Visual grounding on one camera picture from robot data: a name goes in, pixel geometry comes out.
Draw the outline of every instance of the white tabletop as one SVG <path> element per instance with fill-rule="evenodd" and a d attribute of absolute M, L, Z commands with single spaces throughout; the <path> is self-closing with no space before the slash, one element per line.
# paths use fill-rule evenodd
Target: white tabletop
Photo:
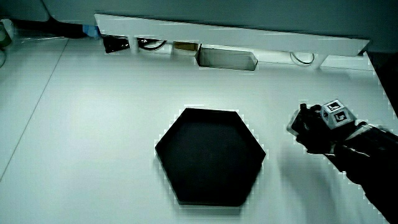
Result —
<path fill-rule="evenodd" d="M 0 223 L 383 223 L 358 185 L 285 130 L 300 103 L 335 98 L 397 130 L 383 93 L 372 70 L 200 68 L 70 39 L 0 182 Z M 241 208 L 178 205 L 154 143 L 187 105 L 239 110 L 264 145 Z"/>

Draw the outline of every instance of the white wall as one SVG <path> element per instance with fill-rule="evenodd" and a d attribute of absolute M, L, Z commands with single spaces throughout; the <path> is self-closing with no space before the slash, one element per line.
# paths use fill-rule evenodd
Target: white wall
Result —
<path fill-rule="evenodd" d="M 18 0 L 22 8 L 35 4 Z M 398 1 L 319 0 L 43 0 L 56 20 L 95 24 L 94 13 L 141 16 L 153 19 L 240 26 L 255 29 L 303 32 L 370 39 L 372 52 L 398 51 Z M 24 11 L 32 19 L 30 11 Z"/>

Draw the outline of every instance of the white panel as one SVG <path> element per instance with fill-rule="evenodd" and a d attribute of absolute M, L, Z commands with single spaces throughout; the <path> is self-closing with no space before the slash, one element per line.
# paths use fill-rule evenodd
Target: white panel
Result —
<path fill-rule="evenodd" d="M 102 34 L 152 37 L 250 49 L 356 56 L 368 40 L 95 14 Z"/>

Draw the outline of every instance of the black hexagonal tray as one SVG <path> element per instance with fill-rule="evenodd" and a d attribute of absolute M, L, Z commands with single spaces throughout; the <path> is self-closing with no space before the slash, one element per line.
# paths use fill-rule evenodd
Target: black hexagonal tray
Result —
<path fill-rule="evenodd" d="M 186 108 L 155 150 L 179 204 L 240 206 L 266 153 L 234 111 Z"/>

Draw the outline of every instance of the black cable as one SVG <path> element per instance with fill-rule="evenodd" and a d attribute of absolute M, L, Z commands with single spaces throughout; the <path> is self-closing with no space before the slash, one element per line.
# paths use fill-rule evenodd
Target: black cable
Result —
<path fill-rule="evenodd" d="M 314 55 L 314 54 L 312 54 L 312 60 L 311 60 L 311 62 L 303 62 L 302 60 L 298 59 L 298 58 L 296 57 L 296 55 L 295 55 L 293 52 L 290 53 L 290 58 L 291 58 L 292 56 L 293 56 L 298 62 L 300 62 L 300 63 L 302 63 L 302 64 L 304 64 L 304 65 L 311 65 L 312 62 L 315 60 L 315 55 Z"/>
<path fill-rule="evenodd" d="M 6 63 L 7 60 L 7 54 L 3 49 L 0 49 L 0 51 L 4 54 L 4 60 L 1 62 L 0 68 Z"/>
<path fill-rule="evenodd" d="M 145 39 L 145 38 L 137 38 L 137 39 L 138 39 L 138 47 L 144 50 L 159 50 L 161 47 L 163 47 L 166 44 L 166 40 L 164 40 L 161 44 L 159 44 L 156 47 L 146 47 L 146 45 L 158 42 L 160 40 Z"/>

